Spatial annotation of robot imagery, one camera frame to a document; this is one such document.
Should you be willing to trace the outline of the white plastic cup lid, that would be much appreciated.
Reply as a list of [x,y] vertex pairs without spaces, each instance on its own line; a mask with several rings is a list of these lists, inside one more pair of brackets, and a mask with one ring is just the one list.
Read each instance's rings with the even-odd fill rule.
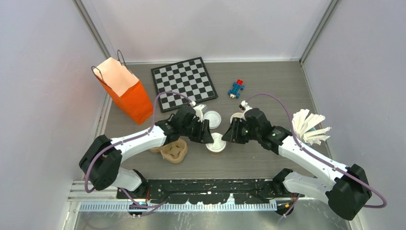
[[204,113],[203,118],[209,120],[209,128],[216,129],[220,126],[222,118],[216,111],[207,111]]

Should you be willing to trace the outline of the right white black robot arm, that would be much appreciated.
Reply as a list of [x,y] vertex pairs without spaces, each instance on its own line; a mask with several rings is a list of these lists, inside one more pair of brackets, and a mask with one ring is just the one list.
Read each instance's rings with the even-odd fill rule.
[[328,204],[345,220],[353,220],[372,196],[370,190],[350,178],[353,176],[367,184],[362,167],[356,164],[348,167],[302,142],[295,142],[289,130],[271,125],[258,108],[246,110],[242,119],[234,118],[222,140],[238,144],[255,140],[264,149],[296,162],[313,174],[308,177],[291,169],[282,169],[272,180],[278,196],[296,193],[315,198]]

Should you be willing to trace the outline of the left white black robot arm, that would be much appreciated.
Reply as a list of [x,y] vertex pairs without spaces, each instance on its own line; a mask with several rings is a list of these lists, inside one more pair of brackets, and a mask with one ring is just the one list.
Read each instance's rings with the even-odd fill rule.
[[206,105],[183,106],[166,120],[157,121],[149,129],[121,137],[98,136],[79,161],[79,167],[97,191],[109,186],[127,190],[133,197],[142,198],[147,186],[136,170],[121,167],[122,162],[151,148],[157,148],[187,137],[201,144],[214,142],[209,120],[203,118]]

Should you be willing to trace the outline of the brown paper coffee cup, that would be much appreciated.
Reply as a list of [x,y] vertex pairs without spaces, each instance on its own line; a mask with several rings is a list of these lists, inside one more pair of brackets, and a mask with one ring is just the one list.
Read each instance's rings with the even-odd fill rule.
[[214,156],[218,156],[218,155],[222,154],[221,152],[210,152],[210,153],[211,153],[211,155],[214,155]]

